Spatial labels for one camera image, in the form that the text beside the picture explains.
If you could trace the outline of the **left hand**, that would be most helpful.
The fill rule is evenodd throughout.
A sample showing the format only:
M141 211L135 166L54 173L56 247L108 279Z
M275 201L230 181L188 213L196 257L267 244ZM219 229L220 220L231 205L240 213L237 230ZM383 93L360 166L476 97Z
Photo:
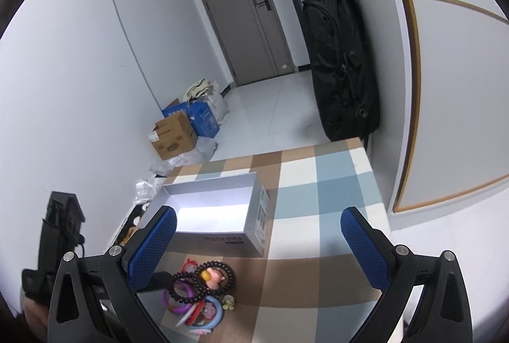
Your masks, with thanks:
M47 324L49 309L40 303L25 297L23 314L33 335L42 342L47 342Z

